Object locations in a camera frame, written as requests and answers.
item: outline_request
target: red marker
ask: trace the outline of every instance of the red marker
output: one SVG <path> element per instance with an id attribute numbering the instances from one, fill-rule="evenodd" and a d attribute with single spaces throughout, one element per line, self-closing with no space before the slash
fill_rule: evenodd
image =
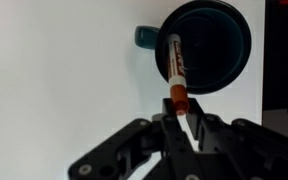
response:
<path id="1" fill-rule="evenodd" d="M 181 53 L 181 39 L 177 34 L 168 37 L 168 83 L 176 114 L 185 115 L 188 108 L 184 62 Z"/>

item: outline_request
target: black metal bracket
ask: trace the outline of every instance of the black metal bracket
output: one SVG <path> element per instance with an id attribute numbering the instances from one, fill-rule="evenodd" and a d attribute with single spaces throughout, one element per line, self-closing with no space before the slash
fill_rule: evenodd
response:
<path id="1" fill-rule="evenodd" d="M 128 179 L 154 152 L 162 157 L 146 180 L 288 180 L 288 138 L 244 119 L 227 125 L 204 114 L 195 99 L 189 102 L 187 122 L 200 153 L 182 131 L 171 99 L 164 99 L 152 121 L 132 121 L 75 162 L 70 180 Z"/>

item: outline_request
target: black mug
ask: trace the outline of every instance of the black mug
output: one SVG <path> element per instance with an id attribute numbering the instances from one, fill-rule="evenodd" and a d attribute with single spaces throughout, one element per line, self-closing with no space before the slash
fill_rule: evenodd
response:
<path id="1" fill-rule="evenodd" d="M 251 51 L 251 33 L 243 15 L 217 0 L 196 0 L 176 9 L 160 29 L 138 26 L 135 43 L 155 50 L 156 64 L 168 81 L 167 37 L 178 34 L 184 60 L 187 92 L 220 90 L 243 71 Z"/>

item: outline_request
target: marker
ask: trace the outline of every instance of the marker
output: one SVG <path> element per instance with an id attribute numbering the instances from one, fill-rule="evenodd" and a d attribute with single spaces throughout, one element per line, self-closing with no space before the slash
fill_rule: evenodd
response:
<path id="1" fill-rule="evenodd" d="M 168 37 L 168 83 L 176 114 L 185 115 L 188 108 L 184 62 L 181 52 L 181 38 L 177 34 Z"/>

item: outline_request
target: teal mug handle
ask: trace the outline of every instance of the teal mug handle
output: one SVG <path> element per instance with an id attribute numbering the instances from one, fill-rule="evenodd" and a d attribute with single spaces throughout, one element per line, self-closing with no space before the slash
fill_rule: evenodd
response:
<path id="1" fill-rule="evenodd" d="M 135 30 L 135 44 L 144 49 L 155 50 L 157 36 L 160 29 L 151 26 L 137 26 Z"/>

